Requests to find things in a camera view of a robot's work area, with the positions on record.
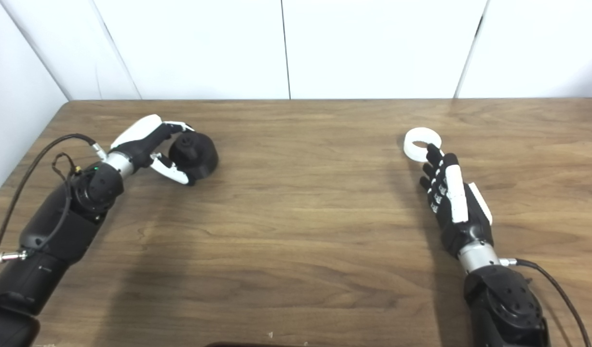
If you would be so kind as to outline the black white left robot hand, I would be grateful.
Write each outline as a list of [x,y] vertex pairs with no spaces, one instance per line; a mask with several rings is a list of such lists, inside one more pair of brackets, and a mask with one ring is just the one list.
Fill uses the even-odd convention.
[[113,141],[103,163],[113,167],[122,180],[141,168],[151,168],[179,184],[193,186],[195,178],[157,149],[173,134],[194,132],[194,128],[183,121],[163,121],[157,114],[142,117]]

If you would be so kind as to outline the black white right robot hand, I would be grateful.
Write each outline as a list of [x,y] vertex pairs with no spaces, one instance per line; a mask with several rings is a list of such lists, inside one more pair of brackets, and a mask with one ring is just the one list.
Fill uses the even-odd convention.
[[441,229],[444,249],[458,257],[472,242],[494,246],[490,210],[475,184],[464,182],[457,156],[444,154],[433,144],[428,144],[426,151],[420,185]]

